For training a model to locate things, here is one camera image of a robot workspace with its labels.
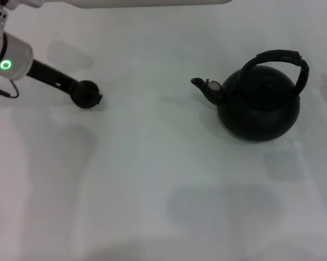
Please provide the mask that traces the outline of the black round teapot with handle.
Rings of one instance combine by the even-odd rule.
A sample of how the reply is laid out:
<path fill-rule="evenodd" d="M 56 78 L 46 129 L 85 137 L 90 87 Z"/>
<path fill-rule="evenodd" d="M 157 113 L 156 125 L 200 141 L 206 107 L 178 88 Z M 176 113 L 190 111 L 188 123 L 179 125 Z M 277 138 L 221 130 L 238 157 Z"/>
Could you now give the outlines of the black round teapot with handle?
<path fill-rule="evenodd" d="M 297 82 L 267 62 L 300 67 Z M 251 142 L 277 139 L 295 124 L 300 112 L 300 93 L 310 68 L 297 51 L 276 49 L 258 54 L 223 84 L 192 78 L 205 98 L 217 107 L 221 123 L 234 136 Z"/>

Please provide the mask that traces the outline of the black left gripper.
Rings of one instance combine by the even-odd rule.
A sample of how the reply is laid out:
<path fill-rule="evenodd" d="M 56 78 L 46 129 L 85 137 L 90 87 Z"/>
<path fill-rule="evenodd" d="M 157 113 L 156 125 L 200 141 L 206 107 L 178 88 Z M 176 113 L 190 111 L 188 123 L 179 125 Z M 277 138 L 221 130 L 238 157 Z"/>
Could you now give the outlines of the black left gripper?
<path fill-rule="evenodd" d="M 81 101 L 78 81 L 38 60 L 33 60 L 27 76 L 69 94 L 72 101 Z M 103 95 L 98 94 L 96 104 L 100 104 L 102 98 Z"/>

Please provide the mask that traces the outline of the small black teacup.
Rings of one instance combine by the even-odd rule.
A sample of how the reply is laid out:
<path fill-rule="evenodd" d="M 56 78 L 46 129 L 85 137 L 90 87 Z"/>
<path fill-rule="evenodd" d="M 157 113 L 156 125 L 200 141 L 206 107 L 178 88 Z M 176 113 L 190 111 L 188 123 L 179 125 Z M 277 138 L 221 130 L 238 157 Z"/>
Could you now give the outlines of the small black teacup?
<path fill-rule="evenodd" d="M 96 97 L 101 94 L 96 83 L 90 80 L 82 80 L 80 83 L 81 101 L 73 101 L 73 103 L 82 109 L 91 109 L 95 107 Z"/>

